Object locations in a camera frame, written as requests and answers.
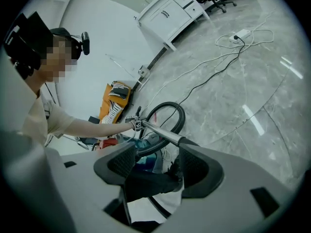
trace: black cable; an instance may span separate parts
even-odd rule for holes
[[[188,96],[178,104],[178,106],[176,107],[176,109],[174,110],[174,112],[161,124],[160,128],[163,126],[164,123],[167,122],[168,119],[170,119],[170,118],[174,115],[174,113],[175,113],[176,110],[178,109],[179,105],[180,105],[182,102],[184,102],[184,101],[190,96],[191,92],[192,92],[195,88],[198,88],[198,87],[200,87],[200,86],[202,86],[202,85],[205,85],[211,78],[213,78],[213,77],[216,76],[217,74],[220,74],[220,73],[224,72],[232,62],[234,62],[235,60],[238,59],[238,57],[239,57],[239,55],[240,55],[242,49],[245,47],[245,42],[244,42],[241,38],[239,38],[237,35],[235,35],[234,38],[240,39],[240,40],[243,42],[243,44],[244,44],[244,45],[240,48],[240,50],[239,50],[239,52],[238,52],[238,56],[237,56],[236,58],[234,58],[233,60],[231,60],[231,61],[228,63],[228,65],[227,65],[223,70],[214,73],[211,77],[209,77],[208,80],[206,80],[206,81],[203,82],[202,84],[199,84],[199,85],[195,86],[194,88],[192,88],[191,91],[189,92]]]
[[[47,83],[44,83],[44,84],[45,84],[45,86],[47,87],[47,89],[48,89],[48,91],[49,91],[49,93],[50,93],[50,96],[51,96],[52,99],[53,99],[53,102],[56,104],[56,102],[55,102],[55,100],[54,100],[54,97],[53,97],[52,93],[50,92],[50,89],[48,88]]]

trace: vr headset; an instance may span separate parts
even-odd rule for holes
[[[46,59],[47,48],[53,47],[54,35],[62,36],[70,41],[72,59],[79,59],[82,51],[85,55],[89,54],[87,32],[78,36],[70,35],[64,28],[49,30],[37,12],[29,18],[22,13],[13,22],[4,38],[4,49],[12,58],[23,79],[31,76],[34,69],[40,68],[41,60]]]

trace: gray floor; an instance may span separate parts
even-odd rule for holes
[[[310,47],[280,0],[236,3],[237,7],[226,7],[226,14],[214,11],[211,21],[200,19],[189,26],[175,42],[177,51],[167,51],[157,61],[150,80],[135,94],[135,105],[128,114],[134,114],[138,106],[147,106],[165,83],[183,72],[232,52],[215,46],[219,36],[253,29],[274,10],[260,27],[274,32],[274,42],[250,47],[225,72],[194,90],[182,103],[186,125],[180,134],[202,147],[253,161],[294,190],[310,165]],[[270,32],[256,32],[255,43],[271,37]],[[220,43],[230,46],[226,38]],[[204,63],[168,84],[144,114],[162,102],[180,102],[192,87],[222,70],[234,57]],[[171,113],[171,109],[160,111],[157,124]],[[164,127],[171,129],[176,120],[177,115]],[[167,149],[173,158],[178,154],[171,144]]]

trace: black hose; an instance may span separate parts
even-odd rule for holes
[[[152,115],[158,111],[159,109],[163,108],[163,107],[167,107],[167,106],[171,106],[171,107],[174,107],[174,108],[177,108],[177,111],[179,112],[179,119],[176,123],[176,125],[172,128],[171,132],[174,132],[176,134],[178,134],[183,126],[185,125],[185,121],[186,121],[186,115],[185,115],[185,111],[184,109],[177,103],[174,103],[174,102],[164,102],[164,103],[161,103],[159,104],[157,107],[155,107],[150,113],[149,115],[147,116],[146,120],[149,121],[150,118],[152,117]],[[141,130],[140,131],[140,135],[139,135],[139,138],[142,138],[144,134],[144,130]],[[165,139],[160,139],[158,142],[156,143],[153,143],[147,147],[144,147],[144,148],[141,148],[141,149],[138,149],[137,151],[137,156],[138,157],[144,157],[144,156],[147,156],[147,155],[150,155],[150,154],[153,154],[155,152],[157,152],[158,150],[164,148],[166,145],[168,145],[170,142],[165,140]]]

